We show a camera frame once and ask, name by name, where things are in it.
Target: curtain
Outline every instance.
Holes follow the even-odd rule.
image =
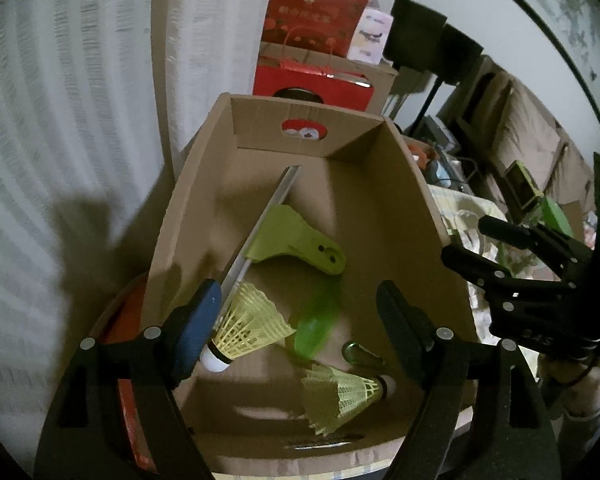
[[[0,440],[26,470],[216,96],[250,93],[266,1],[0,0]]]

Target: brown sofa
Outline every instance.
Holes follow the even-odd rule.
[[[476,194],[493,200],[514,222],[524,219],[503,179],[514,160],[524,162],[539,189],[559,205],[595,209],[593,171],[568,134],[538,98],[514,76],[482,56],[458,87],[445,119],[465,152],[480,165]]]

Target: cardboard carton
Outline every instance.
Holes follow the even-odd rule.
[[[282,123],[320,123],[320,140],[282,133]],[[391,460],[422,392],[401,371],[376,314],[376,288],[394,280],[438,326],[476,340],[464,281],[443,267],[449,242],[436,205],[395,127],[383,118],[305,102],[223,94],[193,143],[158,238],[142,325],[160,324],[200,282],[222,280],[273,194],[282,171],[302,170],[286,204],[335,240],[347,266],[342,312],[316,361],[361,375],[341,356],[348,340],[380,354],[398,389],[334,435],[316,437],[302,419],[303,364],[290,339],[236,359],[219,374],[201,365],[175,392],[212,471],[308,476]],[[253,264],[246,279],[292,320],[327,277],[279,257]],[[307,444],[350,442],[307,449]]]
[[[336,72],[359,73],[363,74],[374,88],[371,101],[366,107],[365,112],[369,114],[380,115],[389,92],[394,84],[394,79],[398,73],[386,62],[379,65],[371,65],[361,61],[351,61],[344,57],[329,56],[313,50],[284,46],[276,43],[260,43],[260,55],[282,59],[283,56],[292,59],[298,63],[305,63],[314,66],[330,66]]]

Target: silver bolt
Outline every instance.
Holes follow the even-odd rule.
[[[513,342],[511,339],[503,339],[502,347],[505,350],[508,350],[509,352],[513,352],[516,348],[518,348],[518,345],[516,345],[516,343]]]
[[[449,341],[450,339],[454,338],[453,331],[450,328],[447,328],[446,326],[441,326],[439,329],[437,329],[436,335],[440,339],[444,339],[445,341]]]
[[[91,350],[96,345],[96,340],[93,337],[85,337],[80,341],[80,348],[83,350]]]
[[[145,339],[156,339],[160,337],[162,330],[158,326],[150,326],[149,328],[144,329],[144,338]]]

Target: red gift bag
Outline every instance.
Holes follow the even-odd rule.
[[[299,33],[300,28],[304,27],[291,29],[287,36]],[[258,58],[254,95],[312,101],[361,112],[366,110],[374,88],[363,74],[337,72],[331,69],[329,63],[327,66],[314,66],[298,62],[286,57],[284,47],[282,59]]]
[[[311,34],[292,36],[289,45],[347,57],[349,43],[369,0],[269,0],[262,40],[283,43],[295,27]]]

